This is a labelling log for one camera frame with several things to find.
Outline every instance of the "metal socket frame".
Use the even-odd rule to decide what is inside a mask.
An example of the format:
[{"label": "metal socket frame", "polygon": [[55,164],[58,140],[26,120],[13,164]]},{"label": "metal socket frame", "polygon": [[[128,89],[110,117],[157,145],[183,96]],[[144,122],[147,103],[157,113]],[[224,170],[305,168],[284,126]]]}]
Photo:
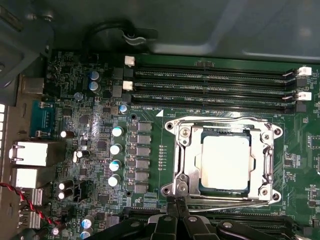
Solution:
[{"label": "metal socket frame", "polygon": [[[250,156],[255,159],[255,168],[249,174],[246,196],[204,195],[199,190],[200,170],[195,166],[195,157],[202,154],[202,133],[204,128],[221,128],[219,124],[226,125],[223,129],[250,133]],[[283,135],[281,127],[255,117],[202,116],[172,119],[164,127],[175,135],[175,150],[173,180],[162,186],[163,196],[184,196],[188,205],[215,206],[217,210],[261,207],[281,200],[281,194],[273,189],[274,140]]]}]

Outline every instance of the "green circuit board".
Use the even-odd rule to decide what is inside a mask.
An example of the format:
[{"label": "green circuit board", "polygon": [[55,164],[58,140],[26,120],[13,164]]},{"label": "green circuit board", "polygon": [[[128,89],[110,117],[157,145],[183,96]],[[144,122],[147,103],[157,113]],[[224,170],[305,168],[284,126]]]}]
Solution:
[{"label": "green circuit board", "polygon": [[[172,65],[198,67],[201,64],[221,69],[247,69],[254,71],[286,72],[300,68],[300,63],[246,61],[219,58],[198,58],[164,55],[130,55],[140,63],[150,65]],[[77,240],[80,239],[80,223],[86,215],[95,218],[94,232],[108,228],[112,223],[111,214],[122,211],[123,207],[146,209],[165,209],[166,199],[161,195],[163,185],[172,181],[174,159],[174,136],[164,129],[164,123],[170,119],[182,116],[211,117],[257,117],[267,119],[283,129],[283,136],[275,140],[274,152],[274,186],[282,194],[282,200],[271,206],[260,208],[238,208],[232,212],[288,215],[304,225],[312,225],[313,219],[320,218],[320,65],[312,67],[312,76],[307,77],[307,84],[302,90],[312,92],[312,100],[304,102],[306,112],[267,112],[250,110],[225,111],[223,109],[201,109],[196,107],[172,107],[154,104],[130,106],[125,114],[119,113],[123,104],[122,89],[124,55],[99,53],[90,62],[80,63],[80,55],[75,52],[54,51],[49,66],[56,70],[47,75],[44,87],[46,98],[44,102],[53,104],[54,121],[52,129],[46,126],[44,132],[50,132],[49,138],[60,137],[63,130],[74,131],[76,138],[66,139],[65,161],[59,163],[57,179],[54,185],[67,179],[88,180],[89,197],[80,203],[70,199],[57,200],[53,198],[51,214],[58,215],[62,207],[74,205],[76,215],[63,230],[59,237],[48,235],[47,239]],[[102,79],[99,82],[101,90],[94,93],[89,90],[89,74],[98,71]],[[83,98],[76,100],[75,93],[81,93]],[[134,181],[128,177],[134,169],[128,162],[130,137],[135,133],[131,126],[139,123],[150,123],[151,130],[143,133],[150,136],[150,144],[141,145],[150,151],[148,192],[134,193]],[[37,123],[31,123],[31,129],[37,128]],[[122,136],[114,137],[111,131],[114,127],[122,127]],[[120,154],[112,156],[110,147],[120,144]],[[89,150],[90,157],[73,162],[75,150]],[[108,185],[108,178],[114,174],[109,169],[112,160],[122,162],[121,170],[116,173],[121,181],[116,187]],[[313,229],[313,237],[318,237],[320,228]]]}]

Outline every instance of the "electrolytic capacitor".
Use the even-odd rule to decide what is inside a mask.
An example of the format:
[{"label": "electrolytic capacitor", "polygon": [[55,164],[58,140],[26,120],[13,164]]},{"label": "electrolytic capacitor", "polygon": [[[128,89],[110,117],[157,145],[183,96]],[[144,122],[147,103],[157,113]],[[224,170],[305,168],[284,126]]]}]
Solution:
[{"label": "electrolytic capacitor", "polygon": [[87,158],[90,156],[90,152],[88,150],[78,150],[76,151],[76,157],[81,159],[81,158]]},{"label": "electrolytic capacitor", "polygon": [[97,71],[92,71],[92,72],[90,72],[89,78],[90,78],[92,81],[96,81],[97,83],[101,81],[100,73],[97,72]]},{"label": "electrolytic capacitor", "polygon": [[89,83],[89,89],[95,94],[97,94],[98,92],[100,92],[101,86],[96,81],[92,81]]},{"label": "electrolytic capacitor", "polygon": [[120,137],[124,133],[124,129],[120,126],[116,126],[112,129],[112,135],[114,137]]},{"label": "electrolytic capacitor", "polygon": [[119,184],[121,180],[121,177],[118,174],[113,174],[111,177],[108,179],[108,184],[110,187],[115,187]]},{"label": "electrolytic capacitor", "polygon": [[91,215],[87,215],[84,217],[84,219],[82,220],[81,222],[81,226],[84,228],[84,229],[89,229],[92,227],[92,225],[94,224],[94,217],[91,216]]},{"label": "electrolytic capacitor", "polygon": [[63,223],[63,224],[60,224],[58,226],[56,226],[55,228],[52,229],[51,233],[52,235],[54,236],[58,236],[59,233],[61,233],[62,230],[66,229],[67,228],[67,224],[66,223]]},{"label": "electrolytic capacitor", "polygon": [[81,101],[82,99],[84,99],[84,95],[81,93],[81,92],[76,92],[74,95],[73,95],[74,99],[77,100],[77,101]]},{"label": "electrolytic capacitor", "polygon": [[60,133],[60,136],[64,139],[73,139],[76,136],[76,134],[73,131],[62,131]]},{"label": "electrolytic capacitor", "polygon": [[122,146],[120,144],[115,144],[110,147],[110,153],[112,155],[117,155],[122,151]]},{"label": "electrolytic capacitor", "polygon": [[109,164],[109,169],[112,172],[116,172],[121,168],[122,164],[119,160],[113,160],[112,162],[110,162]]},{"label": "electrolytic capacitor", "polygon": [[73,186],[74,186],[74,181],[69,179],[69,180],[61,182],[58,187],[60,190],[65,190],[65,189],[71,188]]},{"label": "electrolytic capacitor", "polygon": [[90,237],[92,235],[92,233],[94,232],[94,230],[92,229],[92,227],[90,228],[87,228],[87,229],[84,229],[81,234],[80,234],[80,238],[83,240],[83,239],[86,239],[88,237]]},{"label": "electrolytic capacitor", "polygon": [[120,111],[120,113],[122,113],[122,114],[127,114],[127,113],[128,113],[128,107],[127,107],[127,105],[124,105],[124,104],[120,105],[120,106],[119,106],[119,111]]},{"label": "electrolytic capacitor", "polygon": [[72,196],[73,194],[74,194],[73,189],[72,188],[67,188],[67,189],[63,190],[62,192],[59,192],[58,198],[60,200],[62,200],[62,199],[65,199],[65,198],[68,198],[68,197]]}]

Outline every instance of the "gray metal panel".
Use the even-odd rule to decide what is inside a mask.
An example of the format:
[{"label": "gray metal panel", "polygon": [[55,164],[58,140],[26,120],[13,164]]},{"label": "gray metal panel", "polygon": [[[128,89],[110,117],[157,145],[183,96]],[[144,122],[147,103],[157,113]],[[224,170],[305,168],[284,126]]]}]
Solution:
[{"label": "gray metal panel", "polygon": [[0,63],[5,66],[0,73],[0,103],[14,105],[17,75],[40,54],[48,55],[46,46],[52,46],[54,31],[30,1],[4,0],[0,5],[23,25],[23,30],[17,31],[0,19]]},{"label": "gray metal panel", "polygon": [[[60,14],[56,48],[76,48],[88,26],[127,18],[158,31],[154,53],[272,61],[320,59],[318,0],[45,0]],[[110,46],[102,33],[94,43]]]}]

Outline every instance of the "cpu socket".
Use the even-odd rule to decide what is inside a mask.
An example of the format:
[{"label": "cpu socket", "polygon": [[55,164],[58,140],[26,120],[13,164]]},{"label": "cpu socket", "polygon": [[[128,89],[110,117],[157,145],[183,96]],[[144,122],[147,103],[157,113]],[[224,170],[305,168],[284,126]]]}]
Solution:
[{"label": "cpu socket", "polygon": [[273,189],[274,140],[283,130],[266,119],[184,116],[167,121],[175,135],[165,197],[213,210],[261,207],[281,200]]}]

